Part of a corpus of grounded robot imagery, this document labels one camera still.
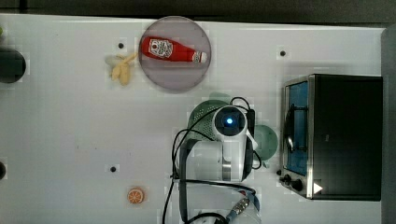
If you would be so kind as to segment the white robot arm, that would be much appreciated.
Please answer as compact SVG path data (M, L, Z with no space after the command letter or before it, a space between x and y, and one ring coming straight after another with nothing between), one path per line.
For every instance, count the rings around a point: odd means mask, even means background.
M181 220L187 224L203 217L213 217L219 224L228 224L255 200L255 191L241 184L253 169L258 146L254 139L255 111L239 105L223 105L207 115L213 135L180 142L176 157L179 211ZM236 189L245 198L227 216L205 212L190 217L189 184Z

